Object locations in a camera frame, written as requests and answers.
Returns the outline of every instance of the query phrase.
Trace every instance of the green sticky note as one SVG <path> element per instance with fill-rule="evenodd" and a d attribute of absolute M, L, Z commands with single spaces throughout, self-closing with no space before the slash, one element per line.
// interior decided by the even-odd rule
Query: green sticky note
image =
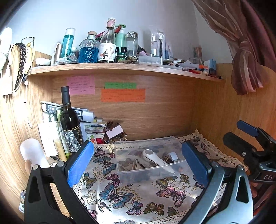
<path fill-rule="evenodd" d="M 133 82 L 106 82 L 105 89 L 136 89 L 136 83 Z"/>

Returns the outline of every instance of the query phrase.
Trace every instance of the white handheld device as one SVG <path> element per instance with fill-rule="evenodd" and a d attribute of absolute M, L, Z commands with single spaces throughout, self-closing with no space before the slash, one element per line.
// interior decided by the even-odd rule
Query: white handheld device
<path fill-rule="evenodd" d="M 162 159 L 160 159 L 152 150 L 150 149 L 146 149 L 143 151 L 142 156 L 144 158 L 144 160 L 146 161 L 150 161 L 150 162 L 154 162 L 155 164 L 157 164 L 158 166 L 164 166 L 164 165 L 168 165 L 165 161 L 163 161 Z M 167 170 L 170 173 L 174 173 L 173 168 L 171 168 L 170 166 L 165 166 L 163 167 L 165 170 Z"/>

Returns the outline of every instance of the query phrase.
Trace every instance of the orange sticky note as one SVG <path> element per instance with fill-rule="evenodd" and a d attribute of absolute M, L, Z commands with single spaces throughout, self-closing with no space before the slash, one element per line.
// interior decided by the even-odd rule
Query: orange sticky note
<path fill-rule="evenodd" d="M 102 89 L 102 102 L 145 102 L 145 89 Z"/>

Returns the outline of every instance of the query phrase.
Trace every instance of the screw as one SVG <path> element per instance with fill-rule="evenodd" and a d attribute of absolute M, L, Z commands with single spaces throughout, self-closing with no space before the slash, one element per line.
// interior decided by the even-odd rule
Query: screw
<path fill-rule="evenodd" d="M 59 161 L 59 162 L 57 163 L 57 166 L 59 166 L 59 167 L 63 167 L 63 165 L 64 165 L 64 162 L 63 162 L 63 161 Z"/>
<path fill-rule="evenodd" d="M 237 167 L 239 170 L 244 170 L 244 167 L 241 164 L 239 164 Z"/>
<path fill-rule="evenodd" d="M 216 162 L 216 161 L 213 161 L 211 164 L 212 164 L 213 167 L 218 167 L 219 166 L 218 162 Z"/>
<path fill-rule="evenodd" d="M 38 165 L 34 165 L 33 170 L 37 170 L 37 169 L 38 169 Z"/>

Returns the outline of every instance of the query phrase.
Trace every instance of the wine bottle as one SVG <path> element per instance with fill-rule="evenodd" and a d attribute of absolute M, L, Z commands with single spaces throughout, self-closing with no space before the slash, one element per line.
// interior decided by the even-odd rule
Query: wine bottle
<path fill-rule="evenodd" d="M 68 150 L 75 153 L 83 144 L 83 136 L 79 125 L 79 117 L 71 106 L 69 86 L 61 87 L 61 96 L 63 109 L 60 114 L 60 123 L 68 145 Z"/>
<path fill-rule="evenodd" d="M 115 19 L 109 18 L 99 46 L 98 63 L 114 63 L 116 38 L 114 33 Z"/>

